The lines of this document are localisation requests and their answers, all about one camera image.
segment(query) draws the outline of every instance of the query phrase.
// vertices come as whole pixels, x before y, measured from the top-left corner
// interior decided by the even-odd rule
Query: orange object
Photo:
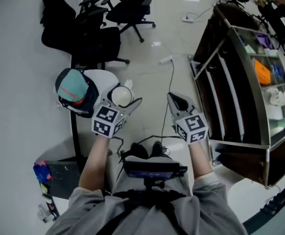
[[[257,59],[255,59],[255,69],[258,80],[261,84],[271,83],[271,72]]]

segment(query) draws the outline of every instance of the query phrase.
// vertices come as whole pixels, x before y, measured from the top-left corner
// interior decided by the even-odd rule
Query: gray sleeve
[[[196,179],[192,193],[199,199],[200,219],[210,234],[248,234],[227,204],[226,187],[214,172]]]
[[[65,234],[81,217],[103,201],[101,190],[91,191],[77,187],[70,196],[69,208],[55,221],[46,235]]]

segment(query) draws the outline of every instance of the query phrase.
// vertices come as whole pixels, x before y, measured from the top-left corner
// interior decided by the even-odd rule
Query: marker cube
[[[105,105],[100,105],[92,118],[92,131],[112,138],[125,124],[126,116]]]
[[[176,132],[187,144],[199,142],[207,137],[208,124],[203,113],[198,113],[176,121]]]

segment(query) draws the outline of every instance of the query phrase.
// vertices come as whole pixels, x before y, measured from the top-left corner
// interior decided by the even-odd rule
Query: black harness strap
[[[118,192],[114,194],[114,196],[123,199],[129,198],[124,202],[125,211],[105,224],[97,235],[112,235],[119,223],[138,206],[145,206],[148,208],[156,206],[156,208],[160,209],[167,216],[178,234],[187,235],[183,228],[179,226],[174,213],[174,206],[171,204],[171,201],[185,197],[185,195],[173,190],[169,192],[129,190],[127,192]]]

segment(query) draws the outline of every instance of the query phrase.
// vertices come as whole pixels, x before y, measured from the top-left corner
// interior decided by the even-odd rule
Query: purple object
[[[263,46],[263,48],[275,49],[267,35],[262,34],[262,33],[256,33],[256,36],[260,44]]]

